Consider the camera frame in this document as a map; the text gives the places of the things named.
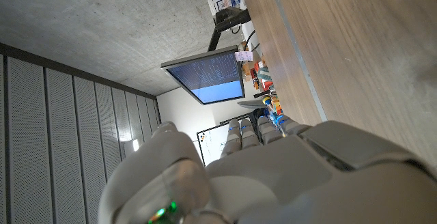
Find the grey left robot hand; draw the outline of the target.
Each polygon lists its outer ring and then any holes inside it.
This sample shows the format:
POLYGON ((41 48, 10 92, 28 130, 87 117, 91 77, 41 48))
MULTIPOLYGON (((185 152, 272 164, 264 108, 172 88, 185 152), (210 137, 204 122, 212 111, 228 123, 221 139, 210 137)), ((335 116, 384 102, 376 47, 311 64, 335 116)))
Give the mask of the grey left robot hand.
POLYGON ((436 171, 347 124, 232 120, 203 164, 172 122, 127 156, 100 198, 99 223, 435 223, 436 171))

